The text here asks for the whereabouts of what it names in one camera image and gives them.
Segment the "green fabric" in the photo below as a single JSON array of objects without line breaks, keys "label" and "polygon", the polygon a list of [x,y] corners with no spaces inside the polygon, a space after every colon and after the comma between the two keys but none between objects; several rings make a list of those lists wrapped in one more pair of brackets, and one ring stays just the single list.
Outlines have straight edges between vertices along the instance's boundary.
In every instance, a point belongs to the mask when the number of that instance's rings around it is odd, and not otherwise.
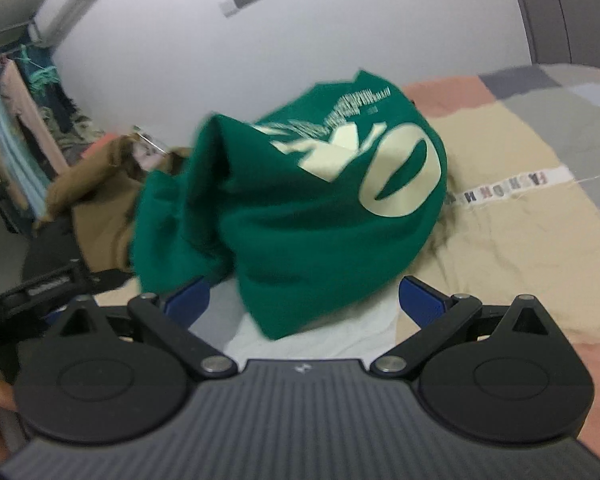
[{"label": "green fabric", "polygon": [[148,176],[132,259],[156,293],[235,270],[253,319],[280,338],[403,272],[445,191],[438,135],[398,88],[360,72],[256,127],[209,118],[179,175]]}]

